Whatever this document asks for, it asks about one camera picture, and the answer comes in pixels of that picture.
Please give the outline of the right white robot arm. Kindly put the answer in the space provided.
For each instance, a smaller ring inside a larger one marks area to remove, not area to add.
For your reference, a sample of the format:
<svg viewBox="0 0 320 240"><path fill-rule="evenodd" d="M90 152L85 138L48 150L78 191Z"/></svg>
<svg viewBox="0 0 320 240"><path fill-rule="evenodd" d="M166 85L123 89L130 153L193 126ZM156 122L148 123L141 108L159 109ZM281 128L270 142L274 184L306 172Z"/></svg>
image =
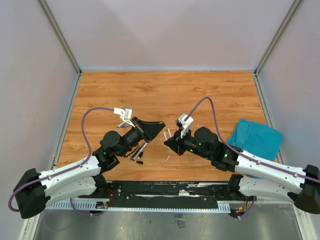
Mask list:
<svg viewBox="0 0 320 240"><path fill-rule="evenodd" d="M301 168L266 160L220 142L206 127L184 136L178 130L164 144L179 156L190 152L218 170L232 172L226 188L232 200L261 196L292 203L310 214L320 213L320 170L314 165Z"/></svg>

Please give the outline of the white marker yellow end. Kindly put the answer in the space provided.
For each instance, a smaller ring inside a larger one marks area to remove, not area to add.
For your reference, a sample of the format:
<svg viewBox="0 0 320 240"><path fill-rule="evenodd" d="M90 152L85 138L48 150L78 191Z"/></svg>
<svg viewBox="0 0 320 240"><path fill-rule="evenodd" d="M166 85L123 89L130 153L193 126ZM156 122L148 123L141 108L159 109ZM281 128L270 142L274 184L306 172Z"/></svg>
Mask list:
<svg viewBox="0 0 320 240"><path fill-rule="evenodd" d="M164 135L164 139L165 141L168 140L168 137L167 137L167 134L166 134L166 131L163 131L163 135Z"/></svg>

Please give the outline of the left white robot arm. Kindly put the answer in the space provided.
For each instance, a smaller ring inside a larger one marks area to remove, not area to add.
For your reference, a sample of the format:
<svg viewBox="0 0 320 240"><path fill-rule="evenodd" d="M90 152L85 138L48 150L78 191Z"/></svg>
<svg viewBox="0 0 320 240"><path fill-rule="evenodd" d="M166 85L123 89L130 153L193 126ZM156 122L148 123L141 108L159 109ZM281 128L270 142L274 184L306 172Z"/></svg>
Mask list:
<svg viewBox="0 0 320 240"><path fill-rule="evenodd" d="M111 130L100 147L88 157L53 170L27 170L14 188L18 212L22 219L41 213L46 207L75 197L101 198L108 185L103 173L115 168L138 143L150 143L166 126L162 121L131 119L133 126L124 135Z"/></svg>

